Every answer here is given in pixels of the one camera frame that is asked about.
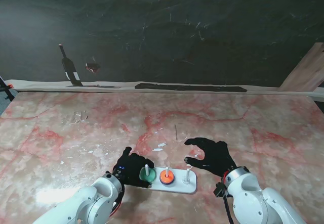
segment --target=black backdrop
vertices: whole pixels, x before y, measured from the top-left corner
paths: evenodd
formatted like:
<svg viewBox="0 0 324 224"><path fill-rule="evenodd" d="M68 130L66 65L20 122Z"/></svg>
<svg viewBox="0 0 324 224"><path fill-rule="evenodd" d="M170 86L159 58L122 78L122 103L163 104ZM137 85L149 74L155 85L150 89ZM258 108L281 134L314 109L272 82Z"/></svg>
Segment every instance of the black backdrop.
<svg viewBox="0 0 324 224"><path fill-rule="evenodd" d="M324 0L0 0L0 75L280 86L324 41ZM98 73L85 63L100 65Z"/></svg>

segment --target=wooden panel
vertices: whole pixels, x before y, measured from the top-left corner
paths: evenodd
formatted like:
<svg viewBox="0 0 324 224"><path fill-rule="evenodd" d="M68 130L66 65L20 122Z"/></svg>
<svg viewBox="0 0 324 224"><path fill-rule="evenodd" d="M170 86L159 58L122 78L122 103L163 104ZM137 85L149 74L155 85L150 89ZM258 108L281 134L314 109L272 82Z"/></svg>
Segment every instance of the wooden panel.
<svg viewBox="0 0 324 224"><path fill-rule="evenodd" d="M324 81L324 44L315 43L285 79L279 91L314 91Z"/></svg>

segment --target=white base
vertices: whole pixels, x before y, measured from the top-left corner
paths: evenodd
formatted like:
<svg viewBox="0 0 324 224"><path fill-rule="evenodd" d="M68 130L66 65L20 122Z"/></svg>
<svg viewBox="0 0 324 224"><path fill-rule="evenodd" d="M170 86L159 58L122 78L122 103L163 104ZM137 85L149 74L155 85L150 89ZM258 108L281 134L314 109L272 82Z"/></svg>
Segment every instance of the white base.
<svg viewBox="0 0 324 224"><path fill-rule="evenodd" d="M172 184L164 185L160 181L160 173L165 170L163 167L155 167L156 172L156 179L152 183L152 187L150 190L160 190L160 191L168 191L168 192L176 192L176 193L183 193L183 194L192 194L197 189L197 176L193 171L189 173L189 180L188 184L184 183L184 179L187 174L187 170L181 169L170 169L173 172L175 179Z"/></svg>

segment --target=marble table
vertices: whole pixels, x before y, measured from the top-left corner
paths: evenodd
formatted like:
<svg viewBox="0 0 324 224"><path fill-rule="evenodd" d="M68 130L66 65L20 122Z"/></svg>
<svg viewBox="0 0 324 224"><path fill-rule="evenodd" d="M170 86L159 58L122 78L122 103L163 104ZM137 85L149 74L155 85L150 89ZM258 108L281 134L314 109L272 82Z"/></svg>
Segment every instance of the marble table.
<svg viewBox="0 0 324 224"><path fill-rule="evenodd" d="M307 223L324 222L324 115L305 96L19 93L0 136L1 224L32 223L111 170L126 146L186 169L185 156L204 157L184 145L194 137L227 142L261 187L280 191ZM109 223L228 223L213 195L219 178L192 170L195 194L126 187Z"/></svg>

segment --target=black glove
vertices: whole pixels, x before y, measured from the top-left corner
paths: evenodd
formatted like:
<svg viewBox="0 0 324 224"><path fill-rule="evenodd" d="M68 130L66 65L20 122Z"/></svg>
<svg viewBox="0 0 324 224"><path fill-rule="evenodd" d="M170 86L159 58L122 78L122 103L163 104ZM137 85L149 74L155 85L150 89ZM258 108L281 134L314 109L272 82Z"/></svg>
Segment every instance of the black glove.
<svg viewBox="0 0 324 224"><path fill-rule="evenodd" d="M194 138L186 140L184 144L198 146L205 153L203 160L186 157L184 161L191 166L207 170L219 177L223 177L227 170L237 168L229 155L226 142L219 141L215 143L206 138Z"/></svg>
<svg viewBox="0 0 324 224"><path fill-rule="evenodd" d="M117 164L113 167L112 174L124 185L150 188L151 185L149 182L140 180L140 171L146 164L150 168L154 168L154 163L136 153L132 153L129 156L131 150L131 147L125 148L122 156L118 159Z"/></svg>

